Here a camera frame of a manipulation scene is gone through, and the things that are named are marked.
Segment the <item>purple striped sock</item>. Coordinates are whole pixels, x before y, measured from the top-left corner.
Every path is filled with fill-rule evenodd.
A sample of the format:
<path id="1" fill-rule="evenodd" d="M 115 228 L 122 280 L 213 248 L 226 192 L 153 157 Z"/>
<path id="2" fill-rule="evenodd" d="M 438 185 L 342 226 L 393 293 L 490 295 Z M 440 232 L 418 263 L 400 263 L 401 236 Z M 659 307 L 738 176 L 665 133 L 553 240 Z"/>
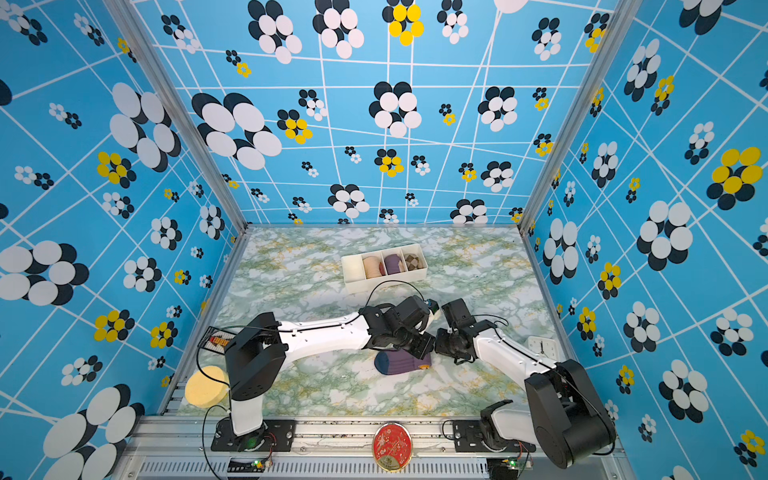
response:
<path id="1" fill-rule="evenodd" d="M 400 375 L 413 371 L 429 369 L 432 365 L 431 355 L 423 359 L 416 358 L 406 351 L 379 351 L 374 359 L 375 369 L 387 376 Z"/>

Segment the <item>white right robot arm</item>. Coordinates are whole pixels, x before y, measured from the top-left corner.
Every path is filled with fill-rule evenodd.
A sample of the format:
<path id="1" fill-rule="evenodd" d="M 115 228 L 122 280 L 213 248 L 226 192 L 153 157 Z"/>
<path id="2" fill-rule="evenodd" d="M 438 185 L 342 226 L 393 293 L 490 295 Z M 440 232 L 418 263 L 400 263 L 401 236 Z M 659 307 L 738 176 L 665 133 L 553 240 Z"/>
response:
<path id="1" fill-rule="evenodd" d="M 528 413 L 507 400 L 480 414 L 484 448 L 502 452 L 512 444 L 540 447 L 566 469 L 588 456 L 613 453 L 617 432 L 585 368 L 575 360 L 553 361 L 507 339 L 498 325 L 479 321 L 462 299 L 441 307 L 448 324 L 438 330 L 435 352 L 454 363 L 488 364 L 525 390 Z"/>

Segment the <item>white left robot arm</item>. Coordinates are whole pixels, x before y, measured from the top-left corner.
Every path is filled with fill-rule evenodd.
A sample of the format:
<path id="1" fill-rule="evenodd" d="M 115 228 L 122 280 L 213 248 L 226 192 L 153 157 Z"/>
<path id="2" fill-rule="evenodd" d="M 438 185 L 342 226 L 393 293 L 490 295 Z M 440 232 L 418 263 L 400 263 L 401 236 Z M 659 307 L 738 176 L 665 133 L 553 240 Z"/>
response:
<path id="1" fill-rule="evenodd" d="M 404 351 L 422 359 L 434 349 L 427 328 L 439 306 L 412 295 L 397 305 L 366 305 L 356 312 L 307 324 L 280 323 L 271 312 L 255 317 L 226 347 L 233 434 L 250 435 L 263 424 L 263 395 L 283 367 L 306 357 L 342 350 Z"/>

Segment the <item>purple rolled sock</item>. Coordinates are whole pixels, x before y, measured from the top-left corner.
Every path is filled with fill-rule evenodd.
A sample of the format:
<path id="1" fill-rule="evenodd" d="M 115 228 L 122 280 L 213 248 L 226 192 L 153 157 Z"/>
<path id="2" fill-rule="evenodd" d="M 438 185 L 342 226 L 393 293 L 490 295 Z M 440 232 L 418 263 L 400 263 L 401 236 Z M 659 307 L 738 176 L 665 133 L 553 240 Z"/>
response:
<path id="1" fill-rule="evenodd" d="M 406 271 L 404 262 L 400 255 L 389 254 L 384 257 L 385 270 L 388 275 L 395 275 Z"/>

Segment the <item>brown patterned rolled sock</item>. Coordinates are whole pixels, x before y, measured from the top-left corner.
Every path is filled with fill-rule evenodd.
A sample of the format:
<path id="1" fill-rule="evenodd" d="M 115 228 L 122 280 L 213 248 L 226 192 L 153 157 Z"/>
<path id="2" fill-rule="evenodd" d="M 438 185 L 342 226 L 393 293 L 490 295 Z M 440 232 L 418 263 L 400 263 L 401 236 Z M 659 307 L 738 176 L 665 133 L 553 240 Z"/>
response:
<path id="1" fill-rule="evenodd" d="M 415 271 L 424 268 L 424 264 L 418 254 L 405 253 L 404 254 L 405 266 L 408 271 Z"/>

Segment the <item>white divided organizer tray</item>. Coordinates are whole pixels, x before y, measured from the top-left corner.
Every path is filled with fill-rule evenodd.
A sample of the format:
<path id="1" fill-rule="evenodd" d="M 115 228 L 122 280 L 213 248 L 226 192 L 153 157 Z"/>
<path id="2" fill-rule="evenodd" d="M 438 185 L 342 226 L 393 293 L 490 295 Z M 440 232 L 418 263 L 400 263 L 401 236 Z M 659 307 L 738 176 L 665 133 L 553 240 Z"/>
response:
<path id="1" fill-rule="evenodd" d="M 343 256 L 341 270 L 348 293 L 370 293 L 385 280 L 424 280 L 428 262 L 419 244 L 409 244 Z"/>

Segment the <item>pink rolled sock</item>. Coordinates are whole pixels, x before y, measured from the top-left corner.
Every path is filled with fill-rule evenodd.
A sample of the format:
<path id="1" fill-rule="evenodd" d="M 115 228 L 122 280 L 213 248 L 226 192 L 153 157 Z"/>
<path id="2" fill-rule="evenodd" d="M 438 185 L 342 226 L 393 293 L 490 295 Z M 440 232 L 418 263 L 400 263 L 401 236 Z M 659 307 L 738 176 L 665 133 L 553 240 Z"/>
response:
<path id="1" fill-rule="evenodd" d="M 364 273 L 367 279 L 380 278 L 386 275 L 382 260 L 377 256 L 363 258 Z"/>

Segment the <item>white power socket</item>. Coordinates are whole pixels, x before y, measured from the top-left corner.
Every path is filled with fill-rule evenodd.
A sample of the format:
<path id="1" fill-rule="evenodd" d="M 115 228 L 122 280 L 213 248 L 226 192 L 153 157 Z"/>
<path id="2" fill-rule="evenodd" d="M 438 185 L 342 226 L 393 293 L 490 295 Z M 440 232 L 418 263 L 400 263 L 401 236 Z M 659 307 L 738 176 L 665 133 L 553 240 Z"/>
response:
<path id="1" fill-rule="evenodd" d="M 561 360 L 560 346 L 554 338 L 530 336 L 527 339 L 527 347 L 538 356 L 546 357 L 553 361 Z"/>

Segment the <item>red round badge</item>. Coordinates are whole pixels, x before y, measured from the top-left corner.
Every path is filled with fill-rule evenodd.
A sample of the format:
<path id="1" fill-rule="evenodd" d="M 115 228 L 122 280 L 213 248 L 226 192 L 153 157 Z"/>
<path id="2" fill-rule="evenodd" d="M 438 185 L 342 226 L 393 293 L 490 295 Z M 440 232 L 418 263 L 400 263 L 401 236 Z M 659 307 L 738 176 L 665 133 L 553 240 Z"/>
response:
<path id="1" fill-rule="evenodd" d="M 402 471 L 413 456 L 413 440 L 407 429 L 395 422 L 382 425 L 374 435 L 372 453 L 375 463 L 383 470 Z"/>

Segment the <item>right green circuit board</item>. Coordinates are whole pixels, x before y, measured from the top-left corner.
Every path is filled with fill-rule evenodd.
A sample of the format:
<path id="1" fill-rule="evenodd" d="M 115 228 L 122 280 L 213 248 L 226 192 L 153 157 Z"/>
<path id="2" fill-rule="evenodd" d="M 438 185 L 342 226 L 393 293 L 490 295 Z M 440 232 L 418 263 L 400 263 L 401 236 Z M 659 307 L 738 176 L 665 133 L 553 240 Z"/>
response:
<path id="1" fill-rule="evenodd" d="M 493 476 L 500 473 L 518 472 L 521 462 L 520 460 L 509 458 L 488 458 L 487 466 L 489 475 Z"/>

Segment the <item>green circuit board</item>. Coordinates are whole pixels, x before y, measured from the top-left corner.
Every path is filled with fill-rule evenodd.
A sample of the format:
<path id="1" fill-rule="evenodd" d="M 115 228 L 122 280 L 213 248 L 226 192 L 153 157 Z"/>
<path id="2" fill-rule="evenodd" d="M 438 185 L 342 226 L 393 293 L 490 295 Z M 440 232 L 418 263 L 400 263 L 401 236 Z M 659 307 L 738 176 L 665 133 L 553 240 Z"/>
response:
<path id="1" fill-rule="evenodd" d="M 489 475 L 493 476 L 500 473 L 518 472 L 521 462 L 520 460 L 509 458 L 488 458 L 487 466 Z"/>
<path id="2" fill-rule="evenodd" d="M 227 472 L 236 474 L 264 473 L 271 466 L 272 461 L 269 459 L 231 459 L 227 466 Z"/>

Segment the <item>small picture card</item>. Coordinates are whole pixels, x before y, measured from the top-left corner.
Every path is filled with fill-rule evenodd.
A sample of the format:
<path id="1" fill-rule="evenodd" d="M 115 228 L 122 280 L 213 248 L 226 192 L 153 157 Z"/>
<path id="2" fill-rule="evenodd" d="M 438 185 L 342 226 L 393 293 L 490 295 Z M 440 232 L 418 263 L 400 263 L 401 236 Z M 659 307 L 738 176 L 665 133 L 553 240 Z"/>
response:
<path id="1" fill-rule="evenodd" d="M 209 326 L 198 341 L 197 348 L 217 355 L 224 355 L 235 337 L 235 332 Z"/>

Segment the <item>left green circuit board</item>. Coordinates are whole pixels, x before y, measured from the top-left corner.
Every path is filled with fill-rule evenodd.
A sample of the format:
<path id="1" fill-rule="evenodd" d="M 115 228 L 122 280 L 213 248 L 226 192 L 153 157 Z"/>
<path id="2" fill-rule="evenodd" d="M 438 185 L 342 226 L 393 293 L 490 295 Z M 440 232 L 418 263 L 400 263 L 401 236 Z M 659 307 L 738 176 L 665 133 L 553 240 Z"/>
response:
<path id="1" fill-rule="evenodd" d="M 227 472 L 236 474 L 264 473 L 271 466 L 272 461 L 269 459 L 231 459 L 227 466 Z"/>

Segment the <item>yellow round sponge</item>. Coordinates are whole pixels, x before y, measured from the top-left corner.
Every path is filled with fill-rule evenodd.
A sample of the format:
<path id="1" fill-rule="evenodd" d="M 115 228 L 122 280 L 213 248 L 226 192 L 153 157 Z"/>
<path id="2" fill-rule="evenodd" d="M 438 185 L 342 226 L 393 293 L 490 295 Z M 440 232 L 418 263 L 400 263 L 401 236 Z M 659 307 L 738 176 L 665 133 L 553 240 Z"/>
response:
<path id="1" fill-rule="evenodd" d="M 218 366 L 206 366 L 187 381 L 184 398 L 188 404 L 208 409 L 224 401 L 229 392 L 229 378 Z"/>

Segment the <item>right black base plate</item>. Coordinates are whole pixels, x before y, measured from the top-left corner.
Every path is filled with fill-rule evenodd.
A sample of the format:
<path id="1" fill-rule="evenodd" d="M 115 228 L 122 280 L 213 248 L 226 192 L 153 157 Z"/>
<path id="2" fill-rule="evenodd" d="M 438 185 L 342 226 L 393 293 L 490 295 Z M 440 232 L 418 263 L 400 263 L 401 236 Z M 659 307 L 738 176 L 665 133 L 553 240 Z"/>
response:
<path id="1" fill-rule="evenodd" d="M 452 420 L 451 432 L 454 448 L 459 453 L 535 453 L 538 447 L 533 443 L 517 440 L 502 440 L 502 447 L 492 447 L 483 437 L 480 420 Z"/>

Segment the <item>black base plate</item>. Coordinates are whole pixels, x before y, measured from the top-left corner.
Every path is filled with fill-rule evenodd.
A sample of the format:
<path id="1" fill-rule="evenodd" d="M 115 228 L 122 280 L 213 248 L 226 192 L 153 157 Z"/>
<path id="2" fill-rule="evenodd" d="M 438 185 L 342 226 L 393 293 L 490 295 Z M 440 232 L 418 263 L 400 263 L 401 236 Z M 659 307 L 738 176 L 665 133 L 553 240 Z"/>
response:
<path id="1" fill-rule="evenodd" d="M 295 420 L 267 419 L 254 432 L 236 435 L 232 419 L 217 422 L 210 449 L 214 452 L 290 452 L 295 437 Z"/>
<path id="2" fill-rule="evenodd" d="M 538 447 L 533 443 L 517 440 L 502 440 L 502 447 L 492 447 L 483 437 L 480 420 L 452 420 L 451 432 L 454 448 L 459 453 L 535 453 Z"/>

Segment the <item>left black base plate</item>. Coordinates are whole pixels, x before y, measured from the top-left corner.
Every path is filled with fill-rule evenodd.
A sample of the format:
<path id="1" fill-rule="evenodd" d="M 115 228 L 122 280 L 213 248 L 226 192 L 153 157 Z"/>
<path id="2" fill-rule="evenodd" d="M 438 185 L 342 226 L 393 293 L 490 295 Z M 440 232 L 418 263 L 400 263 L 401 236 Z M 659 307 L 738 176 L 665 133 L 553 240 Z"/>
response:
<path id="1" fill-rule="evenodd" d="M 254 432 L 236 435 L 232 419 L 217 422 L 210 449 L 214 452 L 290 452 L 295 437 L 295 420 L 267 419 Z"/>

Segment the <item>aluminium front rail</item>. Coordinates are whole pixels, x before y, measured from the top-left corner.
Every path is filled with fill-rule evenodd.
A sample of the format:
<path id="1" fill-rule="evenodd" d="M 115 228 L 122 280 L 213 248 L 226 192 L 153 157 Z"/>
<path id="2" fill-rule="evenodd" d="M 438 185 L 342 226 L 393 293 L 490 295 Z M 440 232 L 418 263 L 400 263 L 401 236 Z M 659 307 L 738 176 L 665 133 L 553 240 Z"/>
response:
<path id="1" fill-rule="evenodd" d="M 116 479 L 633 479 L 626 452 L 590 456 L 566 470 L 538 447 L 535 453 L 459 453 L 439 417 L 395 417 L 413 440 L 410 463 L 399 472 L 380 468 L 372 443 L 386 417 L 298 417 L 290 452 L 214 452 L 217 416 L 152 417 L 134 432 Z M 520 460 L 518 472 L 490 476 L 488 458 Z M 231 459 L 272 461 L 264 473 L 228 473 Z"/>

